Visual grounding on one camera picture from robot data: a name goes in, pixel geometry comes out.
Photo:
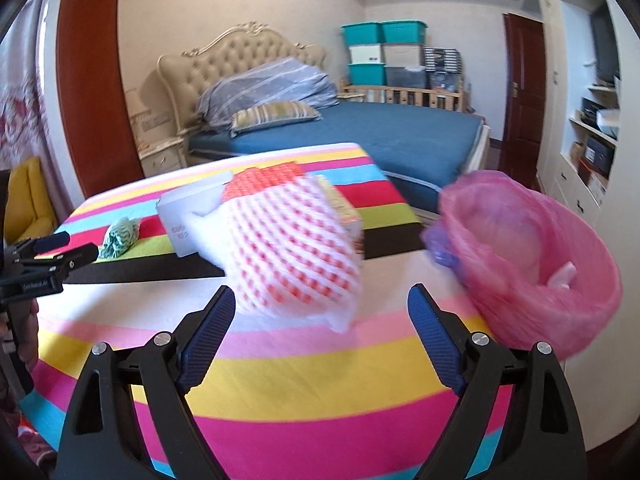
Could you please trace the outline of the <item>left hand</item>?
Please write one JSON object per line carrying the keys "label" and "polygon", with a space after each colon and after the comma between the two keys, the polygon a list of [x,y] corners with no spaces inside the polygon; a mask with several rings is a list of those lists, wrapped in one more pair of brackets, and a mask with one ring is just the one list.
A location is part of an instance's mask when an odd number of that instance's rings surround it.
{"label": "left hand", "polygon": [[34,388],[32,370],[38,362],[38,302],[20,301],[1,307],[1,388],[17,399]]}

